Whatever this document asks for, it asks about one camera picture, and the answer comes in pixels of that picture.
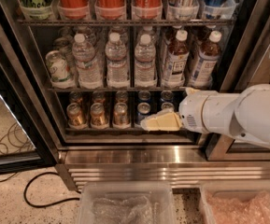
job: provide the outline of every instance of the floor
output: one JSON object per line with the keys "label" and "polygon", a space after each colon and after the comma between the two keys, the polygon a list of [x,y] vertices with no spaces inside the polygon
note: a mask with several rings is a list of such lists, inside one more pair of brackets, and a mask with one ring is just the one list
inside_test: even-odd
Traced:
{"label": "floor", "polygon": [[[32,144],[26,141],[25,134],[0,100],[0,155],[32,149]],[[0,224],[76,223],[79,201],[60,203],[47,208],[34,208],[23,199],[23,191],[28,182],[36,175],[45,172],[55,172],[55,169],[53,167],[38,169],[14,176],[0,175],[0,180],[12,176],[9,180],[0,183]],[[39,177],[32,183],[27,194],[30,202],[38,205],[75,197],[80,197],[80,194],[69,191],[61,178],[56,175]],[[198,212],[199,200],[198,189],[178,190],[174,194],[176,224],[203,223]]]}

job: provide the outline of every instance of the speckled floor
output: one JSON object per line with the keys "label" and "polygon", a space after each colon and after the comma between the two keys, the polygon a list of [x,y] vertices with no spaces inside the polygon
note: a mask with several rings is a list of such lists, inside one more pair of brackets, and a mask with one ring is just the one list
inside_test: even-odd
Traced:
{"label": "speckled floor", "polygon": [[[0,101],[0,140],[8,133],[13,123],[16,122],[2,105],[3,103]],[[24,140],[23,134],[17,133],[17,135],[20,140]],[[15,152],[17,149],[9,146],[8,151]],[[29,206],[23,199],[23,191],[28,182],[36,175],[45,172],[55,172],[55,170],[51,167],[22,172],[14,175],[8,181],[0,183],[0,224],[76,223],[78,201],[60,203],[55,206],[38,209]],[[10,175],[1,175],[0,180],[8,176]],[[31,203],[39,205],[79,196],[80,194],[67,190],[61,178],[55,175],[39,177],[30,186],[27,195]],[[198,211],[199,200],[200,193],[198,189],[175,190],[174,202],[177,224],[203,224],[202,217]]]}

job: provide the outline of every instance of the open refrigerator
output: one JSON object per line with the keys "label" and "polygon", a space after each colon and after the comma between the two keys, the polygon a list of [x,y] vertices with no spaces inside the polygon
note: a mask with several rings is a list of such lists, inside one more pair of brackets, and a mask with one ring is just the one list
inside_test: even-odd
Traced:
{"label": "open refrigerator", "polygon": [[[136,87],[134,42],[137,30],[146,25],[159,34],[167,26],[215,25],[223,34],[222,55],[213,73],[212,90],[241,92],[270,83],[270,0],[231,0],[230,16],[208,20],[200,14],[189,19],[175,18],[163,1],[157,20],[138,20],[127,0],[125,18],[66,20],[59,15],[58,0],[51,4],[47,20],[32,20],[21,13],[19,0],[0,0],[0,95],[35,147],[34,151],[0,156],[0,174],[55,166],[71,190],[91,181],[168,181],[173,189],[196,187],[208,180],[270,179],[270,150],[235,141],[224,135],[178,132],[147,132],[135,126],[135,103],[139,91],[150,91],[157,110],[162,91],[183,99],[185,86],[174,89],[160,85],[158,74],[153,88]],[[130,37],[130,84],[126,88],[103,88],[109,109],[117,91],[128,91],[131,126],[103,130],[89,126],[76,130],[68,125],[66,108],[69,93],[94,92],[79,85],[65,89],[52,86],[45,56],[52,50],[58,31],[65,26],[88,25],[106,30],[114,25],[127,27]]]}

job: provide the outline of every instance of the clear plastic bottle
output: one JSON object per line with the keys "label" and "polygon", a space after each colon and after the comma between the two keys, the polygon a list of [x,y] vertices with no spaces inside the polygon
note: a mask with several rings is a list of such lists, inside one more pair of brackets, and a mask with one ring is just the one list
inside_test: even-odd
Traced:
{"label": "clear plastic bottle", "polygon": [[113,26],[110,30],[108,35],[112,33],[117,33],[120,35],[121,41],[125,44],[126,48],[128,48],[128,31],[126,27],[122,26]]}
{"label": "clear plastic bottle", "polygon": [[163,70],[165,86],[173,87],[174,85],[169,84],[170,82],[184,81],[183,72],[190,52],[186,43],[187,37],[187,31],[179,30],[176,38],[168,46],[168,55]]}
{"label": "clear plastic bottle", "polygon": [[85,36],[85,39],[96,48],[97,37],[94,32],[94,29],[90,28],[89,26],[78,26],[76,27],[76,33],[83,34]]}
{"label": "clear plastic bottle", "polygon": [[144,34],[135,46],[135,83],[148,82],[155,77],[155,54],[154,44],[150,35]]}
{"label": "clear plastic bottle", "polygon": [[140,37],[144,34],[150,35],[151,41],[155,46],[157,42],[157,35],[156,35],[156,32],[153,30],[152,26],[143,26],[143,28],[138,32],[135,43],[137,44],[140,41]]}
{"label": "clear plastic bottle", "polygon": [[198,83],[208,83],[211,73],[220,57],[221,33],[211,32],[209,39],[198,49],[198,55],[192,61],[191,79]]}
{"label": "clear plastic bottle", "polygon": [[162,61],[162,67],[161,68],[162,68],[162,70],[164,68],[166,55],[168,53],[168,46],[171,43],[171,41],[173,40],[173,38],[175,38],[176,33],[180,29],[181,29],[181,26],[169,27],[167,29],[167,31],[163,34],[162,45],[161,45],[161,61]]}
{"label": "clear plastic bottle", "polygon": [[100,73],[99,61],[93,45],[85,39],[83,34],[75,35],[75,43],[72,53],[76,59],[78,79],[85,83],[98,83],[102,86],[102,74]]}
{"label": "clear plastic bottle", "polygon": [[115,83],[126,82],[128,78],[127,49],[120,39],[120,35],[112,33],[106,44],[107,56],[107,84],[115,87]]}

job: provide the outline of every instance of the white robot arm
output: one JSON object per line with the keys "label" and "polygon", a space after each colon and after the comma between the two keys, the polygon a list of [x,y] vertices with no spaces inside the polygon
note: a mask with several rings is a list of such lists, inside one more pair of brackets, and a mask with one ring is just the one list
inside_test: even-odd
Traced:
{"label": "white robot arm", "polygon": [[242,93],[198,91],[179,105],[184,128],[220,133],[270,148],[270,85],[256,85]]}

